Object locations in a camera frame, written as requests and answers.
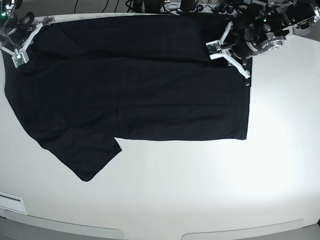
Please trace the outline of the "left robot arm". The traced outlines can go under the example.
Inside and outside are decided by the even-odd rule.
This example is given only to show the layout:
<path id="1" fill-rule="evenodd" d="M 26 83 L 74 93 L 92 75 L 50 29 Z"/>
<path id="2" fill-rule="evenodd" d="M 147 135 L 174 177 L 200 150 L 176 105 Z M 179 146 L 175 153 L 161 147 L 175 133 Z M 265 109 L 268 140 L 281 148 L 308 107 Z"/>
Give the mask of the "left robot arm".
<path id="1" fill-rule="evenodd" d="M 320 20 L 318 0 L 219 0 L 212 10 L 230 16 L 221 38 L 229 46 L 224 58 L 245 79 L 249 59 L 281 48 L 289 35 L 307 35 Z"/>

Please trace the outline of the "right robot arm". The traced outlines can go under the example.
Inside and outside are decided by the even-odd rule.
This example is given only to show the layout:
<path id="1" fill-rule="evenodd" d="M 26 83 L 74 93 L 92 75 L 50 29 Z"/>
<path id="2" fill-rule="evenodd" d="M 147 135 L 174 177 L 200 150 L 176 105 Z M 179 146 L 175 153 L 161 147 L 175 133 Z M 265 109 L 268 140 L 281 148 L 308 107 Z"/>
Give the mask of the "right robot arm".
<path id="1" fill-rule="evenodd" d="M 28 12 L 20 18 L 16 10 L 21 5 L 21 0 L 0 2 L 0 49 L 17 57 L 27 50 L 42 27 L 49 26 L 55 20 L 49 16 L 36 20 L 33 12 Z"/>

